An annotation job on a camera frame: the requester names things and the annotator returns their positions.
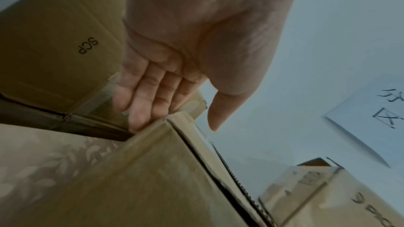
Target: human hand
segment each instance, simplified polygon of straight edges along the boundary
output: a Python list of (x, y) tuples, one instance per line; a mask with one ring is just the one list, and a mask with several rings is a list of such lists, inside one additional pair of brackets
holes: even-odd
[(127, 0), (117, 111), (129, 127), (177, 110), (207, 79), (217, 130), (258, 88), (293, 0)]

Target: paper sign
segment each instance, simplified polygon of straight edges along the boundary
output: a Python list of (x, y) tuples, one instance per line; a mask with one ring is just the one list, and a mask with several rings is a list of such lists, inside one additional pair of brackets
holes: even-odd
[(404, 163), (404, 79), (383, 75), (326, 114), (390, 166)]

